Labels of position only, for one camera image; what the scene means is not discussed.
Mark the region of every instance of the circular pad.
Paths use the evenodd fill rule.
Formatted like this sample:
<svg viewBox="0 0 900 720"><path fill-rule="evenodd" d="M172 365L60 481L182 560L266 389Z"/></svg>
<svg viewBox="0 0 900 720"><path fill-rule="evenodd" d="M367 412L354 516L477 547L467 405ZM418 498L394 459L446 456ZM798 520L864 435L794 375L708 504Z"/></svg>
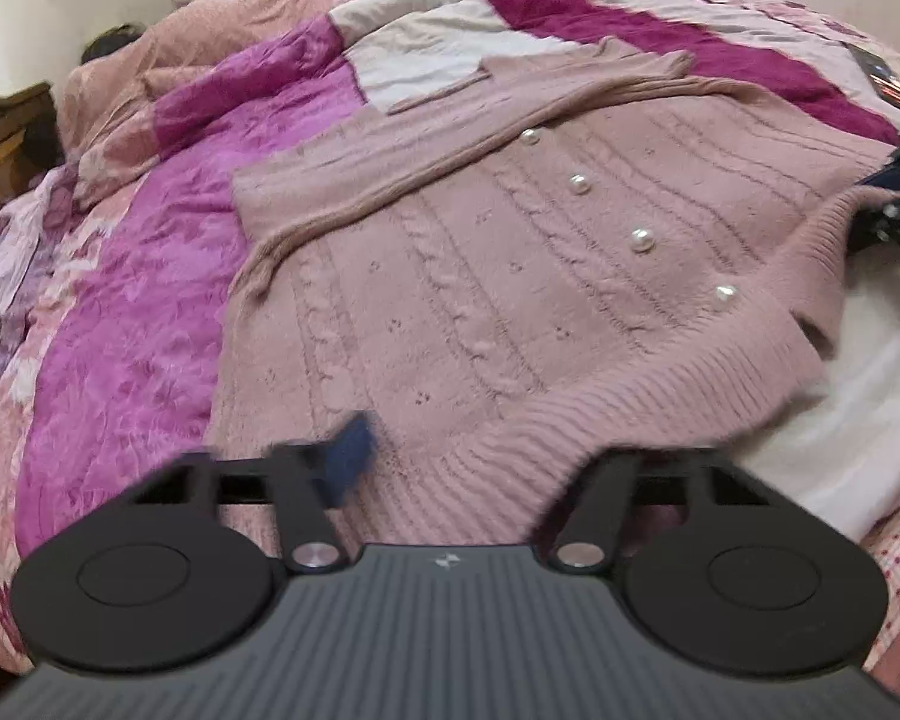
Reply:
<svg viewBox="0 0 900 720"><path fill-rule="evenodd" d="M779 547L737 547L710 562L710 584L744 608L782 610L808 601L820 586L810 560Z"/></svg>
<svg viewBox="0 0 900 720"><path fill-rule="evenodd" d="M127 544L94 555L83 564L77 583L102 604L139 607L155 604L186 584L190 561L162 544Z"/></svg>
<svg viewBox="0 0 900 720"><path fill-rule="evenodd" d="M245 632L274 591L249 539L186 507L99 512L36 550L11 590L41 659L140 672L187 664Z"/></svg>
<svg viewBox="0 0 900 720"><path fill-rule="evenodd" d="M861 661L887 608L869 555L796 507L691 514L632 558L623 584L634 616L665 646L751 677Z"/></svg>

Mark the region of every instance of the bed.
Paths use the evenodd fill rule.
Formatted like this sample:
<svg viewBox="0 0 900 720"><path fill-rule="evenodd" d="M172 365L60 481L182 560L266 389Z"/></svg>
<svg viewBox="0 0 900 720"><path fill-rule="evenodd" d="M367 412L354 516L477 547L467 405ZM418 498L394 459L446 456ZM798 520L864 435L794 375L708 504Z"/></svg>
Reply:
<svg viewBox="0 0 900 720"><path fill-rule="evenodd" d="M29 327L0 376L0 668L29 668L7 605L21 558L202 443L247 255L234 172L365 105L461 81L484 55L607 37L690 50L701 76L760 84L888 152L898 141L900 111L841 42L899 76L900 54L773 0L201 0L74 72L58 106L68 162L31 199L52 265L22 276L37 285L20 288ZM732 452L881 565L890 610L868 667L900 690L900 667L877 665L900 634L900 255L850 269L828 396L807 392Z"/></svg>

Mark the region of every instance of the white patch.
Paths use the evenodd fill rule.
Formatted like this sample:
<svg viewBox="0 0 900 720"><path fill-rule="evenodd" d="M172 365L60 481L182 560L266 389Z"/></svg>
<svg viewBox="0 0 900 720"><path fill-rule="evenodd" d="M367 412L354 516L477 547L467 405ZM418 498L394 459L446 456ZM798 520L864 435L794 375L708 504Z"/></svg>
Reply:
<svg viewBox="0 0 900 720"><path fill-rule="evenodd" d="M426 12L460 0L354 0L337 5L330 20L340 30L343 47L410 13Z"/></svg>
<svg viewBox="0 0 900 720"><path fill-rule="evenodd" d="M441 555L434 560L440 568L443 568L449 571L451 568L455 568L460 565L463 560L459 555L454 554L453 552L448 552L446 555Z"/></svg>
<svg viewBox="0 0 900 720"><path fill-rule="evenodd" d="M737 446L737 464L854 541L900 505L900 254L850 261L840 354L826 398Z"/></svg>
<svg viewBox="0 0 900 720"><path fill-rule="evenodd" d="M26 406L34 402L36 377L40 372L40 361L14 358L7 367L10 376L10 397L14 403Z"/></svg>
<svg viewBox="0 0 900 720"><path fill-rule="evenodd" d="M487 0L463 0L402 16L357 42L346 58L367 100L388 110L472 76L485 56L541 55L579 46L514 31Z"/></svg>

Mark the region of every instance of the logo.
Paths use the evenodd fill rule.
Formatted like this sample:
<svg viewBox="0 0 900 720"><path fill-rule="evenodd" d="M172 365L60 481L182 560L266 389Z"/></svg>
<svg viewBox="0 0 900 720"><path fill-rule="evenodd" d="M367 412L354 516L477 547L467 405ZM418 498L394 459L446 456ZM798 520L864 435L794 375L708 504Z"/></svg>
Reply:
<svg viewBox="0 0 900 720"><path fill-rule="evenodd" d="M440 568L445 568L449 571L454 566L463 562L458 555L454 555L452 552L448 552L446 555L441 555L434 560Z"/></svg>

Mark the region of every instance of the white sheet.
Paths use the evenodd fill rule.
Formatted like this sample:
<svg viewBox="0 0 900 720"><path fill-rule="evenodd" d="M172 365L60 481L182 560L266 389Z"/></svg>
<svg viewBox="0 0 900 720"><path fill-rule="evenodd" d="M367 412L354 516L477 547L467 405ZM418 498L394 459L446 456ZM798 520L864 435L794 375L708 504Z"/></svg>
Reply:
<svg viewBox="0 0 900 720"><path fill-rule="evenodd" d="M826 397L794 404L733 455L859 541L900 503L900 250L853 257L848 285Z"/></svg>

